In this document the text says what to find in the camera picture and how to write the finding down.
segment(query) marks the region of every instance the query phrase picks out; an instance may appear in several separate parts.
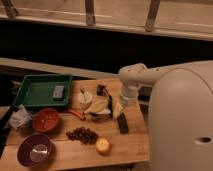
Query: dried fruit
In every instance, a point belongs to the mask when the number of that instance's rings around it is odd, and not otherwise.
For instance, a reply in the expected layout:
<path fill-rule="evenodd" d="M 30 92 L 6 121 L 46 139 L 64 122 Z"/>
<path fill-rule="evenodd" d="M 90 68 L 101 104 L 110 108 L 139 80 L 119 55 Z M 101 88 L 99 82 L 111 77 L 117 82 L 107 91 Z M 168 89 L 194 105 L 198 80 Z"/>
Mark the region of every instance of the dried fruit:
<path fill-rule="evenodd" d="M 95 144 L 98 139 L 97 133 L 85 127 L 76 128 L 72 132 L 67 132 L 66 135 L 70 140 L 80 140 L 83 144 Z"/>

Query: bowl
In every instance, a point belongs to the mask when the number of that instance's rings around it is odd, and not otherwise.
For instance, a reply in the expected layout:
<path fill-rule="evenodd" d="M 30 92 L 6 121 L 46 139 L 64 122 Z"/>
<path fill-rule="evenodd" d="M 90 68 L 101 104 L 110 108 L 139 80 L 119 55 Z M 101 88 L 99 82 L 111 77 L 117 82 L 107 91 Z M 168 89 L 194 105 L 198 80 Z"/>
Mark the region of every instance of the bowl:
<path fill-rule="evenodd" d="M 59 113 L 53 108 L 38 111 L 33 118 L 33 128 L 40 133 L 52 131 L 60 121 Z"/>
<path fill-rule="evenodd" d="M 18 161 L 25 167 L 34 167 L 43 163 L 50 156 L 52 143 L 45 134 L 36 133 L 27 137 L 17 153 Z"/>

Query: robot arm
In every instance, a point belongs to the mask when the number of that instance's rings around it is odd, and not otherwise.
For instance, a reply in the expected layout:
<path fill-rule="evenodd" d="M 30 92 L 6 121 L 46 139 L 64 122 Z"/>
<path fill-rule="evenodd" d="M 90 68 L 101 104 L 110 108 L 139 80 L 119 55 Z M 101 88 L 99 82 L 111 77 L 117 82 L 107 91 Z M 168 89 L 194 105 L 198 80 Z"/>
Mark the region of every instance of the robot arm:
<path fill-rule="evenodd" d="M 142 63 L 125 66 L 120 69 L 118 74 L 122 82 L 120 94 L 121 103 L 125 105 L 135 102 L 138 98 L 138 91 L 142 85 L 153 86 L 159 78 L 171 70 L 192 65 L 203 65 L 209 62 L 210 61 L 189 62 L 151 69 L 147 69 Z"/>

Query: orange bowl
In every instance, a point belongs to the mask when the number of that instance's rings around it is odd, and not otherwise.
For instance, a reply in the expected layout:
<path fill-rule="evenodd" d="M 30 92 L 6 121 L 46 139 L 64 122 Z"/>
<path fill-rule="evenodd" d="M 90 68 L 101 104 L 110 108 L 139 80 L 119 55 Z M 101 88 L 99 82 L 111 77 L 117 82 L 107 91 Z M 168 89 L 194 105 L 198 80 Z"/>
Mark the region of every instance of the orange bowl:
<path fill-rule="evenodd" d="M 53 108 L 38 111 L 33 118 L 33 128 L 40 133 L 52 131 L 60 121 L 59 113 Z"/>

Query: dark background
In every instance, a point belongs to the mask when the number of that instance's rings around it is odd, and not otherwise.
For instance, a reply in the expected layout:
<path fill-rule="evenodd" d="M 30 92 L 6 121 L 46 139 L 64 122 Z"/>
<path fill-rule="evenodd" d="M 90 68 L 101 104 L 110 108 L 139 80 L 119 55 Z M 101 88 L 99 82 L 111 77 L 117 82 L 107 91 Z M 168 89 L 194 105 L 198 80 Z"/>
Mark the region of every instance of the dark background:
<path fill-rule="evenodd" d="M 213 42 L 0 20 L 0 57 L 117 73 L 213 59 Z"/>

